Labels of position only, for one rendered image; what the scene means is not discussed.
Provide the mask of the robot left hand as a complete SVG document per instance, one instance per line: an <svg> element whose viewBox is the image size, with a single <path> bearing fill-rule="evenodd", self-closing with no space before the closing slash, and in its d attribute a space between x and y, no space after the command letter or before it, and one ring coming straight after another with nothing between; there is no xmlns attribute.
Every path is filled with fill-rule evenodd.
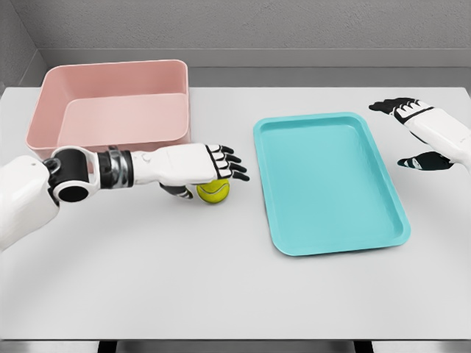
<svg viewBox="0 0 471 353"><path fill-rule="evenodd" d="M249 181L247 169L233 149L223 145L189 143L158 149L156 175L167 193L192 199L189 185L202 185L221 179Z"/></svg>

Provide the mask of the yellow-green tennis ball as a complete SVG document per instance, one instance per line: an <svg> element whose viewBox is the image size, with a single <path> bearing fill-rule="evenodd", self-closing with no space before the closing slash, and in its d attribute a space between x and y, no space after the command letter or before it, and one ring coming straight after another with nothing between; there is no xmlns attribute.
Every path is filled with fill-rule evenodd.
<svg viewBox="0 0 471 353"><path fill-rule="evenodd" d="M196 186L200 199L209 204L218 204L224 201L230 192L228 179L217 179L212 182Z"/></svg>

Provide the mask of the pink plastic basket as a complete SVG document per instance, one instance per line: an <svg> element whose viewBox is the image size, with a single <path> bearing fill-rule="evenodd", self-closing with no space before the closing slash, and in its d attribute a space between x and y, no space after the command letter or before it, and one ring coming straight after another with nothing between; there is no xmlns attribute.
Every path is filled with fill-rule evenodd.
<svg viewBox="0 0 471 353"><path fill-rule="evenodd" d="M25 138L42 159L63 146L154 151L190 141L188 67L180 60L49 70Z"/></svg>

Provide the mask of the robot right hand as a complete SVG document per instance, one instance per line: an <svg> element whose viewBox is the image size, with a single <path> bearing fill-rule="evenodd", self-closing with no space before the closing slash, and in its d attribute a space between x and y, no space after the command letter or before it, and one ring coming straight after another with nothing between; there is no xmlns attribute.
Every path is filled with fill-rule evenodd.
<svg viewBox="0 0 471 353"><path fill-rule="evenodd" d="M406 97L377 101L369 109L394 117L415 138L432 148L398 160L399 166L441 171L461 164L471 174L471 129L443 109Z"/></svg>

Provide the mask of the blue plastic tray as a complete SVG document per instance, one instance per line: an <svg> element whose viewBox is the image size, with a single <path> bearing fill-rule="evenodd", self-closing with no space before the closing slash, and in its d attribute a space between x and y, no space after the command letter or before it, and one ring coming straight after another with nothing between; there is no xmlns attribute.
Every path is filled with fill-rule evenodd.
<svg viewBox="0 0 471 353"><path fill-rule="evenodd" d="M355 113L265 118L253 129L270 235L293 257L403 245L411 226Z"/></svg>

